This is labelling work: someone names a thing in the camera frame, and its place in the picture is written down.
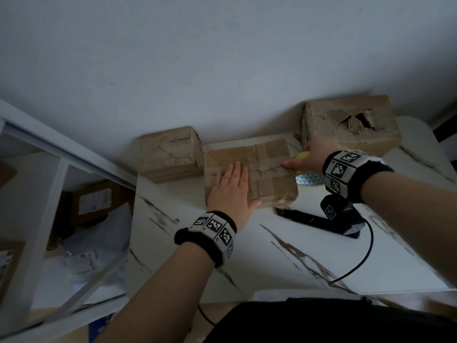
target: white wall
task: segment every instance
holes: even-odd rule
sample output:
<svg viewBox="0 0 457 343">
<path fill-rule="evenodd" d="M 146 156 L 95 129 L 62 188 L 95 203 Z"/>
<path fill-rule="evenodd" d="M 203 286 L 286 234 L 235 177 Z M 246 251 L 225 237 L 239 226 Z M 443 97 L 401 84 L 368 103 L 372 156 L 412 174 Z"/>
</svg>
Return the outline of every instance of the white wall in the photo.
<svg viewBox="0 0 457 343">
<path fill-rule="evenodd" d="M 283 132 L 297 103 L 387 93 L 424 120 L 457 96 L 457 0 L 2 0 L 0 98 L 110 160 L 192 125 Z"/>
</svg>

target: white shelf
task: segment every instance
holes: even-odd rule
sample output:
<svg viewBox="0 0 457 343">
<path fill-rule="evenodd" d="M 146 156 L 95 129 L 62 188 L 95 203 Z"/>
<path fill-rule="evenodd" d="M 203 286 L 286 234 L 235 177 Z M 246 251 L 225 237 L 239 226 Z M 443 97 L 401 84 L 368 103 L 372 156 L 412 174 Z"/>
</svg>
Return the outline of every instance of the white shelf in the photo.
<svg viewBox="0 0 457 343">
<path fill-rule="evenodd" d="M 66 161 L 45 152 L 4 161 L 17 174 L 0 189 L 0 239 L 26 246 L 0 307 L 0 333 L 26 321 L 68 168 Z"/>
</svg>

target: marble table surface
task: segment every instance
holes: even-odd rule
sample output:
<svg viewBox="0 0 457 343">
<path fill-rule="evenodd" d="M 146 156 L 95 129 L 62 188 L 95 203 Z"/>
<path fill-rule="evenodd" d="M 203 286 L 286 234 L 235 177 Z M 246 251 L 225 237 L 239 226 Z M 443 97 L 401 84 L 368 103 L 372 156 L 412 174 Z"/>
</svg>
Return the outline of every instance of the marble table surface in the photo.
<svg viewBox="0 0 457 343">
<path fill-rule="evenodd" d="M 384 161 L 403 175 L 457 191 L 457 174 L 430 128 L 412 117 L 398 117 L 403 142 Z M 204 145 L 203 150 L 252 145 L 285 138 L 291 155 L 301 151 L 294 132 Z M 320 202 L 324 187 L 299 186 L 293 209 L 325 217 Z M 386 294 L 453 289 L 376 213 L 356 204 L 374 230 L 370 257 L 356 272 L 336 283 L 341 291 Z M 153 184 L 138 176 L 127 270 L 127 292 L 133 296 L 176 250 L 174 233 L 205 211 L 203 177 Z M 327 283 L 351 270 L 363 258 L 370 232 L 358 240 L 278 217 L 258 209 L 236 236 L 230 261 L 215 270 L 202 302 L 247 300 L 272 288 L 328 288 Z"/>
</svg>

